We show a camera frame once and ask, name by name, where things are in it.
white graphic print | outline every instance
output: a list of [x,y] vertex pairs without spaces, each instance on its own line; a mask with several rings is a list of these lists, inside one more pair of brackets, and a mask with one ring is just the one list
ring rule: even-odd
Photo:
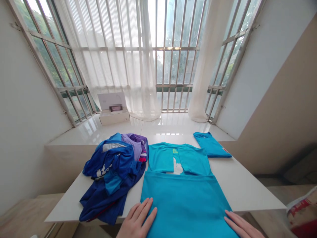
[[100,170],[98,170],[97,171],[97,177],[100,177],[100,176],[102,176],[102,175],[105,175],[108,171],[109,171],[109,169],[110,169],[110,167],[112,166],[112,164],[105,170],[105,165],[103,165],[103,168]]
[[167,174],[180,175],[184,171],[183,167],[182,167],[182,164],[176,163],[176,159],[175,158],[173,158],[173,161],[174,161],[174,172],[172,172],[172,173],[168,173],[167,172]]

turquoise t-shirt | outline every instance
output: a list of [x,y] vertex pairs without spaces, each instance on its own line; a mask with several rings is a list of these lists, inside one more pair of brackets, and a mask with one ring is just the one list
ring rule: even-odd
[[231,211],[231,207],[204,149],[188,144],[150,145],[141,202],[148,197],[153,198],[149,214],[158,208],[148,238],[238,238],[224,220],[225,209]]
[[174,171],[175,158],[184,172],[193,175],[212,175],[206,151],[189,144],[169,144],[166,142],[149,145],[148,171],[167,173]]

beige wall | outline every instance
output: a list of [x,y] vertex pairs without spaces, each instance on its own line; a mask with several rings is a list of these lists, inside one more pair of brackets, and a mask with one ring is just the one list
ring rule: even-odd
[[276,173],[301,149],[317,142],[316,39],[317,14],[239,139],[221,142],[253,174]]

white wall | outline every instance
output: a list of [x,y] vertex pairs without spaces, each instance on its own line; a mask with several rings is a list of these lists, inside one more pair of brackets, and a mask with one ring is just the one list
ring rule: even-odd
[[20,31],[0,1],[0,215],[23,198],[59,190],[44,144],[71,128]]
[[224,103],[217,126],[238,139],[316,13],[314,0],[267,0]]

white curtain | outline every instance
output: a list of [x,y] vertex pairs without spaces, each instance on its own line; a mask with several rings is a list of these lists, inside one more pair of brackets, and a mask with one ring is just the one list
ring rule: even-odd
[[124,92],[132,117],[152,121],[157,101],[147,1],[55,1],[76,62],[96,104]]
[[220,52],[233,0],[212,0],[200,47],[196,74],[189,104],[189,117],[197,122],[208,120],[205,100],[210,77]]

